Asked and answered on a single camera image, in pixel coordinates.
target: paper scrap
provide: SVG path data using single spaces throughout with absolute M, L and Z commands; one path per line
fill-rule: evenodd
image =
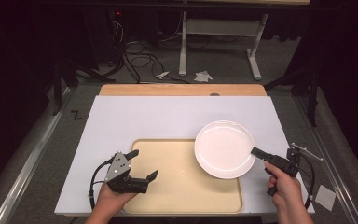
M 323 185 L 319 187 L 318 195 L 316 196 L 315 202 L 319 203 L 321 206 L 331 211 L 333 209 L 333 204 L 335 200 L 335 192 L 331 191 L 330 189 L 327 189 Z
M 194 80 L 199 82 L 208 82 L 208 80 L 212 80 L 213 78 L 208 74 L 207 71 L 196 73 L 196 78 Z
M 163 77 L 167 76 L 170 72 L 163 72 L 159 75 L 157 75 L 156 77 L 158 77 L 159 79 L 162 79 Z

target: wooden board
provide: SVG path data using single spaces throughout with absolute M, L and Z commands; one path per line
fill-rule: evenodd
M 194 139 L 141 139 L 132 149 L 132 177 L 146 178 L 158 170 L 146 194 L 138 194 L 124 210 L 131 214 L 237 214 L 242 209 L 238 178 L 206 173 L 194 154 Z
M 197 96 L 197 95 L 267 96 L 258 84 L 108 84 L 100 95 Z

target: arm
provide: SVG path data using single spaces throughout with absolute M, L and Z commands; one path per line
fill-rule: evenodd
M 97 203 L 91 215 L 89 215 L 86 224 L 108 223 L 109 220 L 119 213 L 124 205 L 136 195 L 136 193 L 118 194 L 103 183 Z
M 285 174 L 269 162 L 265 162 L 265 166 L 273 173 L 269 178 L 268 186 L 271 188 L 276 185 L 278 188 L 278 192 L 272 197 L 272 202 L 277 207 L 279 223 L 313 223 L 303 204 L 298 180 Z

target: table surface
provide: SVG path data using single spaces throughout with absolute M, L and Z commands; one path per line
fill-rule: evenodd
M 212 93 L 220 96 L 209 96 Z M 244 124 L 252 133 L 257 147 L 285 157 L 288 144 L 273 103 L 261 85 L 103 86 L 90 111 L 55 213 L 67 216 L 86 216 L 90 213 L 86 197 L 90 176 L 115 151 L 127 153 L 137 139 L 194 139 L 203 126 L 220 119 Z M 244 201 L 242 214 L 276 212 L 266 193 L 269 176 L 263 164 L 261 160 L 256 160 L 252 169 L 239 178 Z M 97 179 L 102 179 L 106 171 L 101 170 Z M 305 200 L 307 194 L 300 174 L 297 178 Z M 309 211 L 314 213 L 312 205 Z

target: wooden tray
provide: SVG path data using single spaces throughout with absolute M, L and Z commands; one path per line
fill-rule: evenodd
M 132 177 L 146 178 L 158 170 L 146 194 L 124 206 L 131 214 L 237 214 L 243 203 L 238 178 L 220 179 L 206 173 L 194 154 L 194 139 L 140 139 L 132 150 Z

